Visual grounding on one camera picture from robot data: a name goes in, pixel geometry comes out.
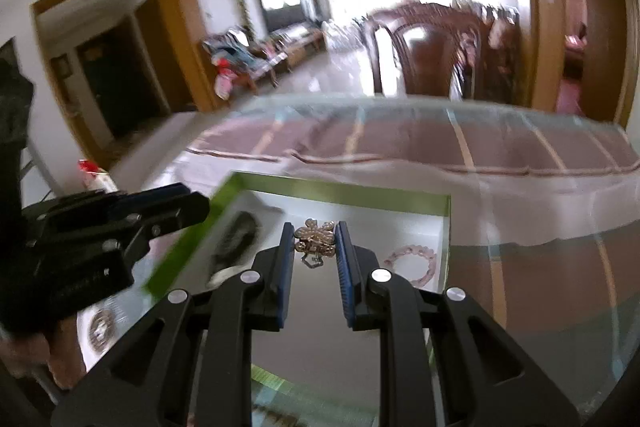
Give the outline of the person's left hand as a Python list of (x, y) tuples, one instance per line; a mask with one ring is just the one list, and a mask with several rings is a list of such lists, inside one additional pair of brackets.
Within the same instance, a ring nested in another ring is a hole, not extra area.
[(50, 339), (43, 335), (28, 339), (2, 339), (1, 361), (14, 377), (30, 376), (36, 367), (47, 366), (58, 387), (72, 389), (86, 375), (76, 317), (69, 317), (58, 324)]

